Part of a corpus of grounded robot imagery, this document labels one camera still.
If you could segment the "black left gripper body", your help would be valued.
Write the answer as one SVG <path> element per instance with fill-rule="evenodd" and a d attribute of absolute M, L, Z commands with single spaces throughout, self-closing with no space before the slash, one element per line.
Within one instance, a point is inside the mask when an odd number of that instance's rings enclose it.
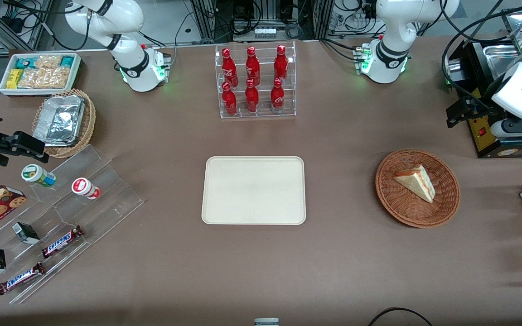
<path fill-rule="evenodd" d="M 466 112 L 465 116 L 467 120 L 474 120 L 491 115 L 492 113 L 493 110 L 491 106 L 482 104 L 478 99 L 476 99 L 476 110 L 474 112 Z"/>

